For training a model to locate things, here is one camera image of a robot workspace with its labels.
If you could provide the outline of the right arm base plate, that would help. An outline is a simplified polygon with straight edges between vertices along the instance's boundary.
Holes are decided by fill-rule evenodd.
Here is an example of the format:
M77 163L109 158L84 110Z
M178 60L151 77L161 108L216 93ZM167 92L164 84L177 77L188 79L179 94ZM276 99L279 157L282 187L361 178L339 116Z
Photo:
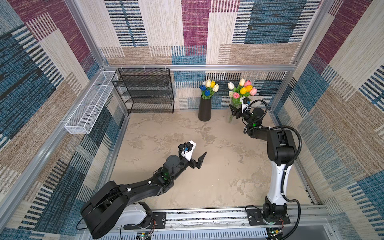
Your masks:
M250 226L289 225L291 220L288 214L264 213L264 210L255 206L246 206L245 212Z

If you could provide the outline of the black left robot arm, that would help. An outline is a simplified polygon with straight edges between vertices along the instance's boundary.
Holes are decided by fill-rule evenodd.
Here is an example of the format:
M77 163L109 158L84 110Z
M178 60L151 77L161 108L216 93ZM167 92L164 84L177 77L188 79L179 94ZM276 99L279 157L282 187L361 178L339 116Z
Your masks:
M118 185L104 184L81 209L82 220L93 239L99 239L117 225L134 225L147 229L153 222L153 212L143 201L157 197L174 186L174 181L188 168L200 169L206 154L197 161L187 160L181 154L171 155L153 176L145 181Z

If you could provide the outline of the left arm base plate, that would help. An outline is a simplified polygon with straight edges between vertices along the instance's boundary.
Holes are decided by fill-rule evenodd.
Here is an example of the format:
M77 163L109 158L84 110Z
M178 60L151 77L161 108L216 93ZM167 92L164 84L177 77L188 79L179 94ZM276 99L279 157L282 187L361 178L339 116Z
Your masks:
M164 229L166 227L166 212L153 212L144 218L144 220L138 225L124 225L124 230L146 230L149 231L153 228Z

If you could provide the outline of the black cylindrical vase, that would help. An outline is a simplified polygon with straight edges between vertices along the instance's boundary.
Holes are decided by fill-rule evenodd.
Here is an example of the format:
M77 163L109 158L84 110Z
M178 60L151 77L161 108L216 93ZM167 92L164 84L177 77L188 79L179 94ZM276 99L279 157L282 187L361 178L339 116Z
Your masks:
M212 114L212 99L200 99L198 118L202 122L207 122L211 119Z

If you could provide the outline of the light pink tulip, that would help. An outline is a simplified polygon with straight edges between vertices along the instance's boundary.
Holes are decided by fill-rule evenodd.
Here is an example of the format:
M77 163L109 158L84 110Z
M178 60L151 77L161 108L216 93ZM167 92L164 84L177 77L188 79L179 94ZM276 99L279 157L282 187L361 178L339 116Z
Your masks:
M251 96L255 96L257 94L257 89L252 88L249 93Z

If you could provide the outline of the orange tulip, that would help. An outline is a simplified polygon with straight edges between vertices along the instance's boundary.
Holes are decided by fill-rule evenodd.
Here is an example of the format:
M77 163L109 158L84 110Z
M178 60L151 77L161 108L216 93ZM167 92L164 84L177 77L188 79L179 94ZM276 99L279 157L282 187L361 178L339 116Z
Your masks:
M253 86L252 86L252 85L249 85L249 86L246 87L246 91L247 91L247 92L250 92L252 89L253 89Z

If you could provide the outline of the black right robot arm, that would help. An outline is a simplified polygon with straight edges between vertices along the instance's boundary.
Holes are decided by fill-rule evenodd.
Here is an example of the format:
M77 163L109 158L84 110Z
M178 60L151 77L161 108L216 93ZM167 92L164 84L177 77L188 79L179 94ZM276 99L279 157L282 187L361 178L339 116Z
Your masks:
M272 164L270 190L260 210L263 222L275 224L287 215L286 190L289 173L294 161L302 149L299 132L290 126L265 127L262 121L267 114L268 105L263 100L251 101L248 97L241 99L241 106L230 105L232 116L242 119L245 124L243 133L252 139L267 142L267 155Z

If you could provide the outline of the cream white tulip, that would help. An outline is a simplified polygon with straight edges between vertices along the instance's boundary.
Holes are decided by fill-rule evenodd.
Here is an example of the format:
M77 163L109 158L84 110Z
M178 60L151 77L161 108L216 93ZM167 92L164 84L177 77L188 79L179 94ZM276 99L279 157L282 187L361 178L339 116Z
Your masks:
M219 90L219 85L214 85L213 87L212 87L212 90L213 90L213 92L217 92L218 90Z

